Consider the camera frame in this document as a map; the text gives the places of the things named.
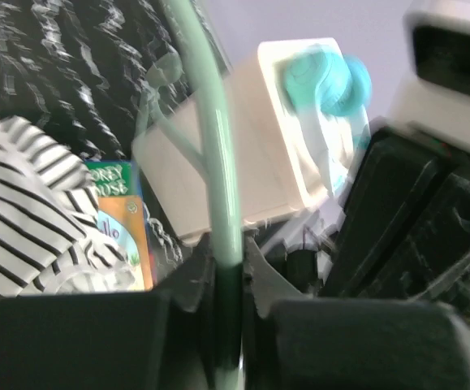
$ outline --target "teal object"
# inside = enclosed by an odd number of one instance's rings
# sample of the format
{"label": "teal object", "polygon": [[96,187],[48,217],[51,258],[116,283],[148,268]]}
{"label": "teal object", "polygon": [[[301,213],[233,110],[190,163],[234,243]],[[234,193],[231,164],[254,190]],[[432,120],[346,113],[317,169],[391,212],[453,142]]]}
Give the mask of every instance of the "teal object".
{"label": "teal object", "polygon": [[[160,0],[179,40],[183,64],[171,52],[146,73],[136,118],[136,133],[147,130],[149,117],[201,174],[208,189],[211,241],[217,263],[215,338],[216,388],[237,387],[241,346],[242,226],[235,153],[224,94],[215,57],[192,4]],[[186,70],[195,92],[201,126],[201,153],[162,113],[158,89],[176,82]]]}
{"label": "teal object", "polygon": [[338,117],[354,115],[369,104],[372,94],[364,64],[323,45],[297,54],[287,65],[283,83],[297,111],[316,106]]}

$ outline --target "black and white striped fabric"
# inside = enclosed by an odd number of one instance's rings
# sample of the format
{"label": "black and white striped fabric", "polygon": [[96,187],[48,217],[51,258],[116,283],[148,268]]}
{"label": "black and white striped fabric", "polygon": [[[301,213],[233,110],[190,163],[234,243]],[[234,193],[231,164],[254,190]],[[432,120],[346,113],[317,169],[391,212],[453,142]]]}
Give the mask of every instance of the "black and white striped fabric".
{"label": "black and white striped fabric", "polygon": [[0,122],[0,297],[126,290],[125,259],[97,230],[84,163],[25,119]]}

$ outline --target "black marble surface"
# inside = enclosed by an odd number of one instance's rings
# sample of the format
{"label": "black marble surface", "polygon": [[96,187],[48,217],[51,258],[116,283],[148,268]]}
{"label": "black marble surface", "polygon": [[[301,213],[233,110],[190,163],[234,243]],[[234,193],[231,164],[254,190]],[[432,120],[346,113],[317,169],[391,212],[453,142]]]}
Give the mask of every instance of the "black marble surface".
{"label": "black marble surface", "polygon": [[[141,81],[171,50],[158,0],[0,2],[0,118],[23,116],[81,158],[129,159]],[[190,94],[186,77],[161,93],[173,110]],[[143,190],[163,277],[182,251],[145,181]]]}

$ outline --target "book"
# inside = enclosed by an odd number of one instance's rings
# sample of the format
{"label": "book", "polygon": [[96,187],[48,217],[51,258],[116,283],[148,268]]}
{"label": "book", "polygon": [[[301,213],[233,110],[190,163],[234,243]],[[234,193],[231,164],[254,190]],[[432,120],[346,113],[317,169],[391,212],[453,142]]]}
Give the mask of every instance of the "book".
{"label": "book", "polygon": [[113,238],[127,253],[136,282],[132,290],[150,290],[155,266],[149,250],[144,204],[129,162],[86,162],[97,186],[97,228]]}

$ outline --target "gray wall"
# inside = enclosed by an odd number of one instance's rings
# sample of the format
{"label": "gray wall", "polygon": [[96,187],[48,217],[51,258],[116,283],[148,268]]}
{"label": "gray wall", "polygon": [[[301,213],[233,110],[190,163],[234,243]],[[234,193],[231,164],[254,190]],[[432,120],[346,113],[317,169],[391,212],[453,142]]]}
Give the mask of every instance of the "gray wall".
{"label": "gray wall", "polygon": [[408,70],[403,15],[412,0],[201,0],[226,59],[235,66],[262,41],[334,37],[373,82],[370,119],[384,115]]}

